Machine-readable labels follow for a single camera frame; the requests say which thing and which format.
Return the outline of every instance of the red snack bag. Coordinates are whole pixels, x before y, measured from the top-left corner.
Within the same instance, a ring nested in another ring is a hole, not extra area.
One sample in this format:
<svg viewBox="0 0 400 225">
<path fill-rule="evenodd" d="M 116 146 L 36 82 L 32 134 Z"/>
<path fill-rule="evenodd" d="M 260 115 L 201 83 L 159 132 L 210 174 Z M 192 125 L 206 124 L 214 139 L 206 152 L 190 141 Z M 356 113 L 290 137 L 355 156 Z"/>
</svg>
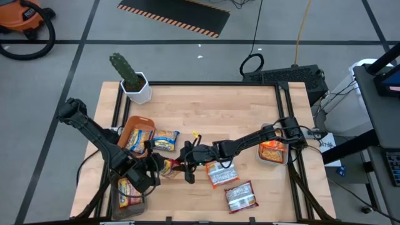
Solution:
<svg viewBox="0 0 400 225">
<path fill-rule="evenodd" d="M 127 178 L 121 178 L 118 180 L 118 189 L 124 194 L 130 196 L 140 196 L 141 193 L 137 191 L 133 185 L 128 181 Z M 119 208 L 126 208 L 135 204 L 141 204 L 143 202 L 141 197 L 126 197 L 119 194 Z"/>
<path fill-rule="evenodd" d="M 251 181 L 245 182 L 238 187 L 225 189 L 225 196 L 229 206 L 229 213 L 231 214 L 258 206 Z"/>
<path fill-rule="evenodd" d="M 173 170 L 175 167 L 179 167 L 180 163 L 174 159 L 165 159 L 164 168 L 160 171 L 160 176 L 165 178 L 175 178 L 180 171 Z"/>
</svg>

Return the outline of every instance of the chip bag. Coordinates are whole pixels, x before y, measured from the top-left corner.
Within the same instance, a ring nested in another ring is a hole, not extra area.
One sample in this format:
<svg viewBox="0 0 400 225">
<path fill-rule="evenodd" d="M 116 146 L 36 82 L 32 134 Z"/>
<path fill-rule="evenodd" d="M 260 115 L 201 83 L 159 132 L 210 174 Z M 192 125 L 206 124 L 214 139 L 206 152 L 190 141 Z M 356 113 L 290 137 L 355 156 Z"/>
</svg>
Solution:
<svg viewBox="0 0 400 225">
<path fill-rule="evenodd" d="M 153 150 L 175 151 L 175 142 L 178 137 L 179 131 L 160 131 L 154 132 Z"/>
<path fill-rule="evenodd" d="M 130 196 L 140 196 L 141 193 L 137 191 L 133 185 L 128 181 L 127 178 L 121 178 L 118 180 L 118 189 L 122 191 L 122 193 L 130 195 Z M 135 204 L 141 204 L 143 199 L 141 197 L 126 197 L 122 194 L 119 194 L 119 208 L 126 208 L 128 206 L 132 206 Z"/>
<path fill-rule="evenodd" d="M 130 151 L 134 151 L 135 153 L 143 154 L 144 142 L 151 137 L 152 133 L 152 131 L 134 129 L 127 141 L 125 148 Z"/>
<path fill-rule="evenodd" d="M 280 130 L 275 131 L 275 134 L 282 136 Z M 283 154 L 287 151 L 287 145 L 279 141 L 265 141 L 258 146 L 259 157 L 275 163 L 283 163 Z"/>
<path fill-rule="evenodd" d="M 230 162 L 223 162 L 222 164 L 227 167 L 229 163 Z M 233 162 L 227 169 L 223 168 L 219 162 L 210 162 L 206 164 L 206 172 L 214 189 L 217 188 L 218 185 L 237 181 L 239 179 Z"/>
<path fill-rule="evenodd" d="M 180 171 L 173 170 L 175 167 L 180 166 L 181 164 L 174 159 L 165 159 L 164 160 L 164 168 L 160 171 L 160 176 L 165 178 L 175 178 Z"/>
<path fill-rule="evenodd" d="M 238 187 L 225 189 L 225 196 L 229 206 L 229 213 L 231 214 L 258 206 L 251 181 L 245 182 Z"/>
</svg>

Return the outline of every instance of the black hose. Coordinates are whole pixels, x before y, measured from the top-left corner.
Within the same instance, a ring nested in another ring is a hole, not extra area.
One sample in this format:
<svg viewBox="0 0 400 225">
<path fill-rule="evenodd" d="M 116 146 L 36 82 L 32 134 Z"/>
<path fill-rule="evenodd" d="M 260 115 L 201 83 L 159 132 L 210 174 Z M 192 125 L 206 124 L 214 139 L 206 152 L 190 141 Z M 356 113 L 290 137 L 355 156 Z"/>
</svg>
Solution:
<svg viewBox="0 0 400 225">
<path fill-rule="evenodd" d="M 6 56 L 7 58 L 10 59 L 15 59 L 15 60 L 32 60 L 32 59 L 37 59 L 40 57 L 45 56 L 54 46 L 54 43 L 56 42 L 56 32 L 54 30 L 54 26 L 50 21 L 50 18 L 46 15 L 43 9 L 41 9 L 38 5 L 21 0 L 20 5 L 24 7 L 29 7 L 34 9 L 42 18 L 44 23 L 46 24 L 47 28 L 49 29 L 49 41 L 47 42 L 46 46 L 42 48 L 40 51 L 32 53 L 32 54 L 13 54 L 10 52 L 7 52 L 0 43 L 0 54 L 3 56 Z"/>
</svg>

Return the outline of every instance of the orange vacuum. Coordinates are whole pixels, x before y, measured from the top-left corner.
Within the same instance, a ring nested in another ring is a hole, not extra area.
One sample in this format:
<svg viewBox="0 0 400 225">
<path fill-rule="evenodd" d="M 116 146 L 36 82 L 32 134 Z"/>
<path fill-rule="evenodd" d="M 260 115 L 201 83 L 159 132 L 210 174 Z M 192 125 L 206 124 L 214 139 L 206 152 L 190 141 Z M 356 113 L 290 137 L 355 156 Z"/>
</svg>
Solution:
<svg viewBox="0 0 400 225">
<path fill-rule="evenodd" d="M 56 13 L 50 8 L 40 8 L 36 0 L 0 0 L 0 33 L 17 31 L 30 40 L 36 40 L 38 28 L 45 24 L 49 29 L 49 41 L 45 47 L 32 54 L 13 54 L 0 46 L 0 54 L 16 60 L 37 59 L 46 55 L 54 46 L 56 33 L 50 19 Z"/>
</svg>

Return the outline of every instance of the black mat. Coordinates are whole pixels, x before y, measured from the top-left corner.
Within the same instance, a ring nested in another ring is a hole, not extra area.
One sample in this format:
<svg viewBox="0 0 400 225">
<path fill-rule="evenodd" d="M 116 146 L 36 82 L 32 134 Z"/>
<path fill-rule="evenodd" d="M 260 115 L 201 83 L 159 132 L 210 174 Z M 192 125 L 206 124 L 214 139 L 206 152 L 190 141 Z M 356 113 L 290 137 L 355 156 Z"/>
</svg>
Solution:
<svg viewBox="0 0 400 225">
<path fill-rule="evenodd" d="M 229 12 L 191 0 L 122 0 L 119 9 L 218 38 Z"/>
</svg>

